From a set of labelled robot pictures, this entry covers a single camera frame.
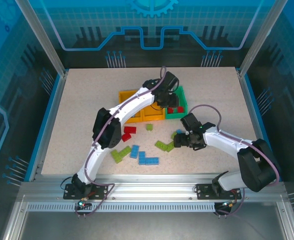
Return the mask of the green plastic bin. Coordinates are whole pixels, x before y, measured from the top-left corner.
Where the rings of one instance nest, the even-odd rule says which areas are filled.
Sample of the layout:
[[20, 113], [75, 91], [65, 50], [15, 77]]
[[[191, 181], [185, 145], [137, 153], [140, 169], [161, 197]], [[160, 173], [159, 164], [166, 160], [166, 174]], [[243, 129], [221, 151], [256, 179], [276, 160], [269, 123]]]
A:
[[178, 89], [174, 92], [179, 97], [179, 106], [184, 108], [183, 113], [177, 113], [177, 108], [179, 107], [171, 107], [174, 110], [174, 113], [168, 114], [168, 108], [165, 110], [165, 118], [166, 119], [181, 119], [185, 115], [188, 114], [188, 102], [185, 97], [184, 88], [179, 86]]

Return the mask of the yellow plastic bin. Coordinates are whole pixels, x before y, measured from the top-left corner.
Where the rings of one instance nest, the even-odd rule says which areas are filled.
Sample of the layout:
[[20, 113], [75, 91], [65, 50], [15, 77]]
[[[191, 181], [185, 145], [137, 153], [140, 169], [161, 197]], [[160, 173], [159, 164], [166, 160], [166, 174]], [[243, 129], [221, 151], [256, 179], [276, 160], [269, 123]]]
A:
[[[118, 93], [118, 100], [119, 103], [123, 103], [124, 101], [126, 101], [127, 99], [129, 99], [131, 96], [133, 96], [138, 90], [134, 89], [134, 90], [124, 90], [124, 91], [120, 91]], [[136, 114], [140, 114], [140, 117], [135, 117], [135, 115], [133, 115], [132, 117], [130, 117], [126, 124], [132, 124], [132, 123], [140, 123], [143, 121], [143, 116], [142, 116], [142, 110], [138, 111]]]
[[159, 121], [165, 119], [165, 109], [156, 102], [142, 109], [142, 121]]

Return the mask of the aluminium frame post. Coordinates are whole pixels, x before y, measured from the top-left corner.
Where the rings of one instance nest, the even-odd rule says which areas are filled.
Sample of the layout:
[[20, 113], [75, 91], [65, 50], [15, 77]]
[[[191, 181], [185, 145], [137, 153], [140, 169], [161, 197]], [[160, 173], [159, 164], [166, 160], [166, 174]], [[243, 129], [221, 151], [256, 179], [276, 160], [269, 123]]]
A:
[[269, 36], [272, 28], [274, 27], [287, 2], [288, 0], [275, 0], [238, 70], [238, 77], [240, 79], [245, 77], [245, 74], [249, 70], [255, 57], [259, 53], [259, 50]]
[[61, 62], [54, 46], [50, 41], [50, 38], [48, 37], [31, 4], [28, 0], [15, 0], [15, 2], [28, 22], [33, 33], [35, 34], [43, 50], [45, 51], [51, 64], [55, 68], [56, 72], [60, 77], [64, 77], [66, 74], [65, 67], [63, 66], [63, 63]]

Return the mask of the grey metal bottom tray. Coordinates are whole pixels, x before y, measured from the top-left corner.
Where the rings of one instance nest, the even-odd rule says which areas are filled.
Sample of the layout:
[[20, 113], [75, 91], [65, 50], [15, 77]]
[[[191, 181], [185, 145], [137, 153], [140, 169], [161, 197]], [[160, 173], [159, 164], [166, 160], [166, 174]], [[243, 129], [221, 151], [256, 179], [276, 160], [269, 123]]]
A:
[[248, 202], [231, 216], [197, 211], [125, 211], [116, 205], [77, 217], [64, 207], [20, 202], [0, 240], [294, 240], [294, 212], [286, 201]]

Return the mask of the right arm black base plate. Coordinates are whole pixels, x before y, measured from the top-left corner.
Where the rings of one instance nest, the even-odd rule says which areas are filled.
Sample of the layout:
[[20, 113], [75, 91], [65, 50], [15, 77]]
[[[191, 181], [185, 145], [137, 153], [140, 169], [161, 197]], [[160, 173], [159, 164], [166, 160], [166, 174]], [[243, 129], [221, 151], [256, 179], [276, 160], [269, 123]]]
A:
[[195, 185], [194, 192], [198, 200], [240, 200], [242, 194], [239, 188], [236, 190], [217, 190], [212, 184], [198, 183]]

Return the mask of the aluminium front rail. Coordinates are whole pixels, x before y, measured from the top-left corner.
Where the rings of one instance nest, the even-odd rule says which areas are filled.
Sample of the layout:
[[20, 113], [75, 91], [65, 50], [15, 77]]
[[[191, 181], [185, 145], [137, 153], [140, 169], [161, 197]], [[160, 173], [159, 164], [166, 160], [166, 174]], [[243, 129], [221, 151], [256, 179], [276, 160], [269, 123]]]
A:
[[[210, 184], [215, 174], [99, 174], [97, 182], [114, 183], [108, 202], [196, 202], [196, 184]], [[17, 200], [62, 202], [63, 176], [41, 175], [23, 182]]]

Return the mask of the right connector with yellow plug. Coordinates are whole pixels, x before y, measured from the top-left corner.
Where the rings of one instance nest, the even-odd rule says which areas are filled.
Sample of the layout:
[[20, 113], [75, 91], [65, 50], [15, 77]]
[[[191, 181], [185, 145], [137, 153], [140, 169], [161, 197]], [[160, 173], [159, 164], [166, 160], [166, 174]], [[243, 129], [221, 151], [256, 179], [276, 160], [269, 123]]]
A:
[[227, 201], [227, 202], [218, 202], [218, 203], [215, 203], [215, 208], [216, 209], [221, 209], [221, 208], [231, 208], [233, 207], [235, 204], [237, 203], [237, 201], [235, 200], [230, 200], [230, 201]]

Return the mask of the aluminium side rail blue trim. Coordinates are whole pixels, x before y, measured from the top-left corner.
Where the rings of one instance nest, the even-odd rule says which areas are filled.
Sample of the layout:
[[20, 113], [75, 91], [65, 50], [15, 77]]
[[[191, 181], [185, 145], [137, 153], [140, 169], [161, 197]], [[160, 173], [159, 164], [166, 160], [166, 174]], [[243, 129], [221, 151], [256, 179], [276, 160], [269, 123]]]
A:
[[244, 75], [244, 78], [239, 78], [239, 83], [258, 139], [251, 140], [246, 148], [240, 151], [238, 162], [246, 186], [258, 192], [264, 187], [277, 186], [281, 181], [282, 169], [271, 149], [248, 77]]
[[30, 157], [24, 182], [32, 182], [39, 164], [45, 160], [68, 74], [57, 76]]

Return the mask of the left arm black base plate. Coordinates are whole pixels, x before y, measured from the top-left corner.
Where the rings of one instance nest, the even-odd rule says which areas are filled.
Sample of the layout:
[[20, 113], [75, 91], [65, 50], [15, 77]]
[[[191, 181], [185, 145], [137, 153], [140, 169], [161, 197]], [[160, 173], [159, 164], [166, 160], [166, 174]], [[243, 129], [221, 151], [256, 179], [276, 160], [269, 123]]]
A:
[[64, 200], [80, 200], [87, 197], [89, 200], [102, 200], [106, 193], [107, 186], [98, 186], [90, 184], [86, 186], [84, 190], [78, 189], [74, 184], [66, 184], [63, 193]]

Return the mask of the left connector with green light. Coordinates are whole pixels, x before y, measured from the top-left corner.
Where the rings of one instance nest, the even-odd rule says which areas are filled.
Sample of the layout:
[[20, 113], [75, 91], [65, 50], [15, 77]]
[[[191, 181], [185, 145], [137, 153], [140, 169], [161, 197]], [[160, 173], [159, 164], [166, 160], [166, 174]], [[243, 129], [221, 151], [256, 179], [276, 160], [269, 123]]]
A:
[[89, 207], [91, 207], [92, 204], [91, 204], [91, 203], [88, 203], [88, 200], [89, 200], [88, 197], [83, 197], [83, 198], [81, 198], [81, 199], [78, 201], [78, 203], [77, 203], [75, 209], [76, 209], [77, 211], [80, 211], [80, 210], [86, 210], [86, 209], [88, 209]]

